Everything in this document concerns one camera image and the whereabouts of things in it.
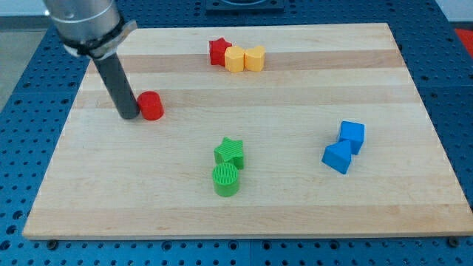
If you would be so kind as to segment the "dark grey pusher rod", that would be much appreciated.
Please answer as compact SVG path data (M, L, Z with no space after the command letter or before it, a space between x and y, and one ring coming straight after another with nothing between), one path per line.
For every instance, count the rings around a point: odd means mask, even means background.
M140 109L117 54L93 62L118 114L125 120L137 117Z

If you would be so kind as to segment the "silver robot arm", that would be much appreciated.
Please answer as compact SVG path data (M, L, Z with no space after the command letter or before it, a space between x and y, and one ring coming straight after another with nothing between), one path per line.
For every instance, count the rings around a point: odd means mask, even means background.
M66 51L93 61L118 114L137 117L140 109L117 55L136 21L126 21L115 0L44 0L44 5Z

